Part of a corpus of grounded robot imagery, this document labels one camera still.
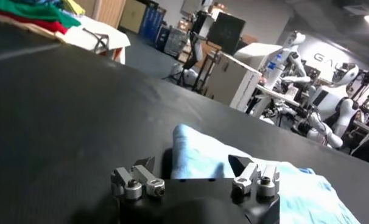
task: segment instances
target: green cloth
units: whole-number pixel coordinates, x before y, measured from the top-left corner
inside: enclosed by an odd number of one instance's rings
[[[78,20],[61,12],[52,4],[28,5],[0,0],[0,10],[29,19],[59,21],[65,28],[80,25]]]

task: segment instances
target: black tabletop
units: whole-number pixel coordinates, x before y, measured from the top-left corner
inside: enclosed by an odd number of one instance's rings
[[[45,51],[60,45],[58,41],[32,34],[6,23],[0,23],[0,60],[16,55]]]
[[[368,163],[72,46],[0,61],[0,223],[105,223],[110,172],[158,164],[180,123],[313,168],[369,223]]]

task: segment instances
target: black monitor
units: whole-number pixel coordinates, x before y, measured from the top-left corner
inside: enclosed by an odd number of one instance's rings
[[[224,53],[234,55],[244,26],[244,20],[219,13],[216,22],[210,28],[208,41],[220,46]]]

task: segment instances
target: red cloth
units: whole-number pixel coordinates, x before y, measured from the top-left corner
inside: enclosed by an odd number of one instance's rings
[[[20,23],[32,23],[35,25],[38,25],[48,31],[56,32],[59,31],[62,34],[65,34],[67,32],[67,28],[65,28],[59,21],[45,21],[45,20],[39,20],[39,19],[28,19],[21,16],[16,16],[12,13],[5,12],[0,10],[0,15],[7,16],[11,19],[14,19],[15,21],[18,21]]]

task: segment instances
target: folded cloth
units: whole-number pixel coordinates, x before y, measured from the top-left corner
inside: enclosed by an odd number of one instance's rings
[[[185,125],[177,126],[173,137],[173,179],[233,178],[228,155],[247,157],[261,167],[267,164],[278,166],[282,224],[359,223],[331,184],[311,169],[301,171],[290,163],[253,158]]]
[[[16,16],[12,13],[3,12],[0,10],[0,15],[7,16],[11,19],[14,19],[15,21],[21,22],[21,23],[31,23],[36,24],[48,31],[51,32],[60,32],[62,34],[65,34],[67,32],[67,29],[61,25],[58,21],[45,21],[45,20],[39,20],[39,19],[28,19],[21,16]]]
[[[78,5],[74,0],[63,0],[65,10],[75,13],[76,15],[84,15],[86,11]]]
[[[64,34],[60,33],[60,32],[51,32],[47,29],[44,29],[36,24],[32,24],[32,23],[21,23],[18,22],[15,19],[12,19],[8,16],[2,16],[0,15],[0,22],[1,23],[7,23],[7,24],[11,24],[13,26],[19,27],[20,29],[24,29],[24,30],[29,30],[33,33],[37,33],[41,36],[44,37],[48,37],[50,39],[57,39],[60,40],[62,43],[66,43],[66,41],[64,40]]]
[[[52,4],[29,5],[10,0],[0,0],[0,10],[29,19],[59,21],[65,28],[80,25],[78,20],[63,13]]]
[[[13,2],[25,3],[25,4],[52,4],[56,7],[62,7],[62,0],[12,0]]]

